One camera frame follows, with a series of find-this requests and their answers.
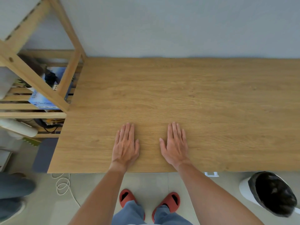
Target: wooden shelving unit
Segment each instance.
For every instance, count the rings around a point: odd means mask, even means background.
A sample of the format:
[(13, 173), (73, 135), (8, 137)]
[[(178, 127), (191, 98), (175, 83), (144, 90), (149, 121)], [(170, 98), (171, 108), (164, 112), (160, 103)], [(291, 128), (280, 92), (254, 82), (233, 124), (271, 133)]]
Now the wooden shelving unit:
[[(21, 50), (32, 33), (36, 30), (37, 26), (48, 15), (51, 8), (54, 9), (75, 49)], [(57, 90), (52, 90), (51, 87), (40, 78), (40, 76), (38, 76), (21, 58), (19, 58), (19, 53), (42, 60), (57, 58), (68, 60), (68, 63), (45, 62), (48, 67), (66, 67), (65, 73)], [(0, 67), (8, 67), (26, 83), (58, 106), (60, 110), (45, 112), (44, 110), (37, 108), (28, 102), (32, 91), (26, 87), (20, 87), (14, 84), (6, 94), (5, 98), (0, 100), (0, 110), (2, 111), (0, 112), (0, 118), (16, 118), (19, 121), (26, 121), (27, 124), (38, 129), (39, 132), (36, 137), (39, 138), (59, 137), (58, 133), (61, 131), (61, 127), (57, 128), (54, 133), (49, 133), (52, 131), (51, 129), (47, 132), (44, 128), (38, 127), (34, 122), (30, 122), (28, 120), (33, 118), (65, 118), (67, 116), (69, 103), (72, 100), (77, 80), (80, 76), (85, 59), (86, 54), (84, 49), (82, 48), (59, 0), (41, 0), (10, 33), (5, 41), (0, 40)], [(73, 78), (73, 88), (70, 90), (69, 96), (65, 101), (64, 97)]]

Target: sandal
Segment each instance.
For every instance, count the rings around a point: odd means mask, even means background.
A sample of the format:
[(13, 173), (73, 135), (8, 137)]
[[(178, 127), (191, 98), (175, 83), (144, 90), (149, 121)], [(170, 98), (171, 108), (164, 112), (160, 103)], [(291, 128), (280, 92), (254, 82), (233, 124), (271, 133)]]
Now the sandal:
[(137, 200), (135, 199), (132, 192), (129, 189), (123, 189), (119, 195), (119, 202), (121, 207), (124, 208), (125, 204), (131, 200), (137, 203)]
[(169, 193), (165, 197), (165, 199), (163, 199), (163, 201), (154, 209), (154, 211), (152, 212), (153, 223), (154, 223), (154, 215), (155, 215), (156, 209), (162, 205), (167, 205), (170, 210), (170, 213), (176, 212), (180, 206), (180, 197), (179, 197), (178, 193), (175, 193), (175, 192)]

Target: foot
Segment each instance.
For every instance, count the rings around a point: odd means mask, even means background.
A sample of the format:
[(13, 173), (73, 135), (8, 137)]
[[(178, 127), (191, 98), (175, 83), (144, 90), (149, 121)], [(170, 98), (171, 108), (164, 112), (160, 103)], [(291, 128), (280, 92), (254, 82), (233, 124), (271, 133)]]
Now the foot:
[(137, 200), (135, 199), (132, 192), (129, 189), (123, 189), (119, 195), (119, 202), (121, 207), (124, 208), (125, 204), (131, 200), (137, 203)]
[(21, 201), (21, 207), (20, 207), (20, 209), (15, 214), (13, 214), (11, 217), (9, 217), (9, 218), (1, 221), (0, 224), (3, 224), (6, 221), (8, 221), (8, 220), (14, 218), (15, 216), (17, 216), (18, 214), (20, 214), (25, 209), (25, 206), (26, 206), (25, 201)]
[(154, 223), (154, 215), (155, 215), (156, 209), (162, 205), (166, 205), (169, 208), (170, 213), (176, 212), (180, 206), (180, 197), (179, 197), (178, 193), (175, 193), (175, 192), (169, 193), (165, 197), (165, 199), (163, 199), (163, 201), (154, 209), (154, 211), (152, 212), (153, 223)]

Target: forearm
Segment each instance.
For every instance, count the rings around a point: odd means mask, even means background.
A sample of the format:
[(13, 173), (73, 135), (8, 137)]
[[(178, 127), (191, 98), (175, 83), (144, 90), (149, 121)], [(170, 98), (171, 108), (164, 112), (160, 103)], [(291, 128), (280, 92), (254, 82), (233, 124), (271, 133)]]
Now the forearm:
[(182, 164), (178, 172), (201, 225), (263, 225), (249, 209), (193, 165)]
[(85, 200), (69, 225), (111, 224), (125, 171), (110, 169)]

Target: blue jeans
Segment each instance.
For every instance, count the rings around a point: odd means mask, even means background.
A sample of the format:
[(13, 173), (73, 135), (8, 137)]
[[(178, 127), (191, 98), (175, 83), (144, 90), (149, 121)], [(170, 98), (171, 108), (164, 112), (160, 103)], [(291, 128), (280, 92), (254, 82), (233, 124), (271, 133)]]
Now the blue jeans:
[(31, 194), (34, 189), (33, 181), (0, 172), (0, 222), (15, 214), (22, 206), (20, 197)]
[[(144, 209), (135, 201), (128, 201), (124, 208), (112, 218), (112, 225), (145, 224)], [(170, 213), (166, 205), (157, 208), (154, 215), (154, 223), (160, 225), (192, 225), (177, 213)]]

